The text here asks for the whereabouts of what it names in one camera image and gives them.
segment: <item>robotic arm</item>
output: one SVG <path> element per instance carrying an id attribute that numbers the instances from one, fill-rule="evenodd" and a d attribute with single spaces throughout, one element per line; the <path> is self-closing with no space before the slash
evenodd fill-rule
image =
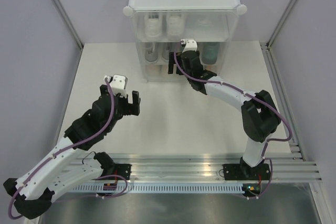
<path id="1" fill-rule="evenodd" d="M 92 104 L 91 109 L 65 130 L 65 135 L 58 144 L 27 174 L 18 179 L 9 178 L 4 183 L 9 195 L 16 194 L 14 202 L 16 210 L 28 219 L 42 215 L 59 197 L 85 181 L 115 174 L 116 164 L 105 152 L 97 153 L 90 162 L 83 163 L 83 165 L 61 174 L 71 161 L 103 140 L 104 136 L 112 131 L 116 122 L 123 116 L 139 115 L 140 113 L 140 98 L 137 91 L 132 92 L 133 103 L 128 103 L 127 78 L 114 75 L 113 77 L 106 76 L 106 79 L 113 94 L 109 93 L 107 85 L 101 85 L 99 99 Z M 111 99 L 114 100 L 113 117 L 109 125 L 98 134 L 108 122 L 113 109 Z M 90 141 L 56 154 L 57 151 L 92 136 L 94 137 Z M 34 176 L 30 181 L 25 182 L 32 173 Z"/>
<path id="2" fill-rule="evenodd" d="M 276 109 L 272 97 L 265 90 L 256 93 L 242 90 L 231 84 L 222 85 L 224 80 L 221 77 L 203 68 L 195 40 L 182 40 L 182 46 L 184 46 L 184 50 L 180 54 L 180 58 L 177 59 L 177 63 L 191 77 L 187 78 L 192 88 L 205 95 L 217 97 L 242 113 L 244 131 L 248 140 L 245 152 L 240 160 L 240 169 L 248 176 L 248 174 L 253 173 L 254 168 L 257 169 L 258 166 L 263 164 L 262 155 L 266 140 L 276 131 L 281 120 L 273 111 L 254 101 L 247 94 L 268 103 Z M 172 73 L 173 60 L 171 55 L 169 73 Z M 176 70 L 176 73 L 182 74 L 179 69 Z"/>

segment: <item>clear plastic container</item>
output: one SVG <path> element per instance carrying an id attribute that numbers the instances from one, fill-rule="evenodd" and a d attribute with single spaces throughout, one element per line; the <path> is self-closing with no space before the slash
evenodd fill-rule
<path id="1" fill-rule="evenodd" d="M 219 73 L 239 16 L 245 12 L 239 0 L 129 0 L 124 8 L 132 20 L 143 75 L 149 81 L 185 80 L 175 71 L 167 74 L 169 54 L 184 38 L 195 39 L 201 63 Z"/>

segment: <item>gray panel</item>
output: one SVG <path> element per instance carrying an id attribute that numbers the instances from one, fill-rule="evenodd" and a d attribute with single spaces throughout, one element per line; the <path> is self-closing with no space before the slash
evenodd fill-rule
<path id="1" fill-rule="evenodd" d="M 298 0 L 272 51 L 304 155 L 319 166 L 336 208 L 335 0 Z"/>
<path id="2" fill-rule="evenodd" d="M 22 176 L 55 143 L 80 52 L 51 0 L 0 6 L 2 183 Z M 0 197 L 0 223 L 9 223 L 3 188 Z"/>
<path id="3" fill-rule="evenodd" d="M 289 0 L 240 0 L 247 6 L 235 40 L 268 41 Z M 133 42 L 128 0 L 61 0 L 83 42 Z"/>
<path id="4" fill-rule="evenodd" d="M 77 194 L 67 197 L 78 197 Z M 257 223 L 318 224 L 304 187 L 272 185 L 259 200 L 221 194 L 128 194 L 55 203 L 40 223 Z"/>

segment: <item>gray floor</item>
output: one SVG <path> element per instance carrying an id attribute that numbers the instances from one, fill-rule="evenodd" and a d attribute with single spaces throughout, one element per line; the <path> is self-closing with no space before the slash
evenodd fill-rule
<path id="1" fill-rule="evenodd" d="M 309 189 L 272 185 L 259 200 L 225 194 L 128 194 L 55 203 L 40 223 L 321 223 Z"/>

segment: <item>wall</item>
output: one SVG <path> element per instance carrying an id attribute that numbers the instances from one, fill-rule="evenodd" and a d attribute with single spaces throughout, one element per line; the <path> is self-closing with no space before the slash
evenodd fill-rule
<path id="1" fill-rule="evenodd" d="M 235 40 L 268 41 L 289 0 L 240 0 L 248 7 Z M 61 0 L 82 42 L 133 42 L 128 0 Z"/>
<path id="2" fill-rule="evenodd" d="M 0 182 L 55 143 L 80 52 L 51 0 L 0 0 Z M 0 189 L 0 223 L 10 200 Z"/>
<path id="3" fill-rule="evenodd" d="M 309 159 L 336 208 L 336 2 L 298 0 L 273 46 Z"/>

